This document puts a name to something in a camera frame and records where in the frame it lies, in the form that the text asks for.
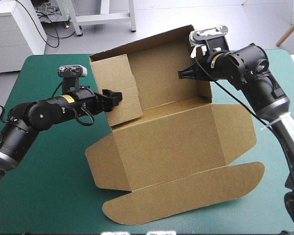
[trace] box flap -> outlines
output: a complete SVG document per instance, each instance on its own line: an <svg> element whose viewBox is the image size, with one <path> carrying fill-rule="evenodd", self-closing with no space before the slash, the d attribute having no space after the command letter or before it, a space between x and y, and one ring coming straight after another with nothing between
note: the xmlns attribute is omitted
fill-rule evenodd
<svg viewBox="0 0 294 235"><path fill-rule="evenodd" d="M228 165L255 146L253 121L242 105L212 105L212 111L225 162Z"/></svg>
<svg viewBox="0 0 294 235"><path fill-rule="evenodd" d="M218 125L222 124L222 117L225 117L222 107L214 108L214 105L209 104L116 129L113 132L115 139L111 140L113 143L110 145L117 145L125 169L125 174L118 176L118 180L121 181L120 177L124 176L123 180L129 183L133 191L224 166L237 158L239 153L254 143L253 138L241 135L245 130L253 130L252 121L240 105L221 106L227 109L227 121L233 122L234 119L235 123L241 122L244 126L222 125L219 131L215 120ZM227 138L234 140L231 146L235 151L222 145ZM111 188L114 183L110 181L115 176L107 178L97 174L111 171L111 159L106 157L104 147L101 146L103 144L106 143L95 143L91 147L95 151L87 151L86 154L88 159L97 158L97 164L91 166L96 185Z"/></svg>
<svg viewBox="0 0 294 235"><path fill-rule="evenodd" d="M111 133L86 149L86 157L99 188L130 191L118 147Z"/></svg>
<svg viewBox="0 0 294 235"><path fill-rule="evenodd" d="M148 223L242 197L259 184L264 171L260 162L211 169L136 190L105 202L102 210L120 224Z"/></svg>
<svg viewBox="0 0 294 235"><path fill-rule="evenodd" d="M122 54L132 54L138 51L148 50L150 48L157 47L162 44L174 42L181 38L188 38L190 32L193 30L194 27L192 25L186 25L148 38L137 40L135 42L128 43L111 50L93 54L90 56L90 60L91 62L93 62Z"/></svg>
<svg viewBox="0 0 294 235"><path fill-rule="evenodd" d="M122 92L123 95L123 100L113 112L106 113L109 126L143 115L135 78L131 72L127 55L92 62L91 68L99 92L102 89L109 89L114 92Z"/></svg>

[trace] gray floor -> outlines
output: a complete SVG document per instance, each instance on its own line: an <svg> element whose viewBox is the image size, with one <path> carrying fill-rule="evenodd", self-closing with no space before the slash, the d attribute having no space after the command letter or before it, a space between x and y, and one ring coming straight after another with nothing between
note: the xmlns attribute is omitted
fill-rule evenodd
<svg viewBox="0 0 294 235"><path fill-rule="evenodd" d="M230 49L240 49L256 43L265 49L277 48L279 38L290 27L291 0L135 0L137 32L129 23L84 26L84 36L73 35L61 40L58 48L46 47L45 54L96 53L186 24L205 29L219 24L228 26ZM98 13L99 0L75 0L80 15ZM127 0L111 0L110 12L128 9ZM74 29L64 29L57 23L60 36ZM46 32L54 34L50 25ZM57 41L49 38L55 45ZM294 54L294 34L282 45ZM0 73L0 104L4 105L18 76L18 72Z"/></svg>

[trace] cardboard box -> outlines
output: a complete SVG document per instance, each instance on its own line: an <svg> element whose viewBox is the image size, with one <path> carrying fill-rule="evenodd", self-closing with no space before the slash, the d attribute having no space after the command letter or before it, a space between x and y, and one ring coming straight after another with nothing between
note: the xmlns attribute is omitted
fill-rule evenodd
<svg viewBox="0 0 294 235"><path fill-rule="evenodd" d="M122 91L112 133L86 150L99 188L131 193L103 212L125 225L233 200L253 190L262 163L227 166L256 143L240 105L213 105L209 82L178 79L193 63L191 25L90 56L100 89Z"/></svg>

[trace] green tablecloth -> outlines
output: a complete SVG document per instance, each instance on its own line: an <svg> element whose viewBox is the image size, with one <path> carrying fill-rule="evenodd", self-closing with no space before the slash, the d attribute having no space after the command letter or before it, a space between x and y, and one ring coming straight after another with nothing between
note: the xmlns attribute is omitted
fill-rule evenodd
<svg viewBox="0 0 294 235"><path fill-rule="evenodd" d="M294 116L294 64L284 50L267 50L270 68L290 97ZM61 81L60 65L81 64L88 76L81 84L97 89L87 54L29 57L6 104L9 110L20 102L51 96ZM244 99L226 81L221 82ZM214 103L235 103L214 84ZM85 149L110 132L104 114L96 124L84 127L75 120L40 133L20 166L6 174L0 184L0 233L100 233L176 230L180 233L278 233L294 231L283 203L288 169L282 150L268 130L254 119L257 144L233 164L261 161L266 172L260 185L248 195L230 202L193 210L141 226L124 226L107 218L102 204L125 192L95 186Z"/></svg>

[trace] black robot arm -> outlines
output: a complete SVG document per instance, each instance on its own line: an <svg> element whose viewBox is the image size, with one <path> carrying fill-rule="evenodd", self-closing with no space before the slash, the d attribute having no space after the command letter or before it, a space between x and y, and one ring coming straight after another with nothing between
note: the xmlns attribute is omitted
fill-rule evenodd
<svg viewBox="0 0 294 235"><path fill-rule="evenodd" d="M18 166L40 131L72 119L90 126L95 121L94 115L110 112L121 102L120 92L103 90L100 94L89 86L80 86L79 78L86 75L83 66L61 66L58 71L58 76L63 77L61 96L21 103L9 111L0 132L0 179ZM90 122L81 120L82 116L88 116Z"/></svg>
<svg viewBox="0 0 294 235"><path fill-rule="evenodd" d="M284 200L294 222L294 119L289 112L290 100L270 72L265 51L250 44L231 52L225 40L226 33L224 25L191 32L190 43L194 46L191 57L196 63L179 71L179 77L213 81L220 87L217 80L225 79L243 92L254 113L245 107L259 121L269 122L267 128L279 140L290 169L285 186L292 192L288 192ZM202 47L206 47L206 53L200 58Z"/></svg>

